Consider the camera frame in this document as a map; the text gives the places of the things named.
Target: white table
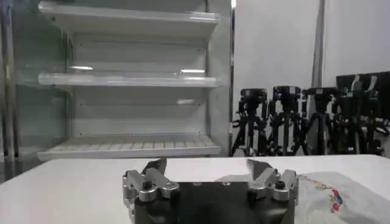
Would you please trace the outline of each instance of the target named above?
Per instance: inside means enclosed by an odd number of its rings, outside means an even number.
[[[126,170],[154,159],[54,160],[0,185],[1,224],[130,223],[122,203]],[[371,155],[257,158],[298,173],[337,171],[390,200],[390,160]],[[169,159],[166,176],[176,181],[213,181],[248,174],[245,158]]]

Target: bolt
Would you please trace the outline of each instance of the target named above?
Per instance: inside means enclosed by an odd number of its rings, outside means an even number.
[[[150,190],[153,186],[153,183],[151,181],[145,181],[142,183],[142,190],[147,191]]]
[[[286,187],[285,182],[280,181],[280,180],[276,181],[276,183],[275,183],[275,188],[276,189],[283,190],[285,187]]]

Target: wall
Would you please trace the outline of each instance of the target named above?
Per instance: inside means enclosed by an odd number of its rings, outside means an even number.
[[[233,112],[243,88],[265,88],[270,99],[274,86],[311,87],[318,10],[313,0],[237,2]]]
[[[390,70],[390,1],[328,0],[323,85],[337,75]]]

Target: tripod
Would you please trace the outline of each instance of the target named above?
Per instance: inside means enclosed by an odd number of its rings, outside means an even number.
[[[381,146],[381,141],[375,139],[375,132],[381,133],[384,136],[389,136],[390,132],[386,128],[382,121],[379,121],[377,117],[380,117],[380,104],[378,100],[378,91],[371,91],[367,100],[370,113],[367,120],[367,151],[368,154],[382,155],[385,151]]]
[[[352,83],[351,91],[344,88],[337,99],[336,107],[341,112],[335,116],[334,129],[341,138],[342,149],[340,153],[372,153],[381,155],[383,148],[381,142],[374,138],[375,132],[385,136],[389,135],[384,123],[377,120],[379,117],[378,92],[374,90],[377,78],[371,77],[370,87],[364,91],[362,83],[357,75]],[[363,119],[361,111],[368,108],[369,115]],[[367,135],[364,135],[363,127],[367,128]]]
[[[334,96],[337,96],[339,90],[337,88],[310,88],[303,91],[304,95],[314,96],[314,101],[316,104],[316,112],[310,117],[309,123],[307,124],[303,135],[307,138],[309,130],[312,128],[314,121],[317,120],[317,147],[315,150],[316,155],[328,155],[330,152],[327,149],[326,145],[326,130],[327,127],[330,142],[332,146],[333,153],[338,151],[338,143],[333,134],[332,121],[329,114],[327,113],[327,106],[332,101]]]
[[[269,104],[269,115],[271,117],[272,133],[268,142],[270,143],[271,155],[295,155],[302,145],[303,152],[308,155],[307,148],[302,144],[302,128],[305,125],[304,119],[298,112],[298,99],[300,99],[300,88],[295,86],[276,86],[274,96]],[[276,103],[280,101],[283,111],[276,112]],[[289,128],[293,126],[293,145],[289,149]],[[283,148],[279,145],[279,127],[283,126]]]
[[[257,108],[260,104],[262,106],[261,118],[257,116]],[[267,142],[264,130],[267,125],[267,91],[265,89],[242,89],[237,113],[239,120],[233,122],[238,124],[233,125],[233,128],[239,127],[239,131],[230,156],[233,156],[240,146],[244,146],[241,149],[245,156],[264,155]],[[253,148],[255,130],[258,130],[257,150]]]

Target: shelf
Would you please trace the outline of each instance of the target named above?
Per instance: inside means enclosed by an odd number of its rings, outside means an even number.
[[[150,12],[41,2],[40,12],[71,33],[110,33],[208,39],[220,15],[215,13]]]
[[[41,161],[74,158],[141,158],[205,156],[220,152],[209,137],[200,135],[76,137],[38,152]]]
[[[41,85],[57,86],[161,86],[214,88],[219,82],[213,77],[133,78],[120,75],[40,74]]]

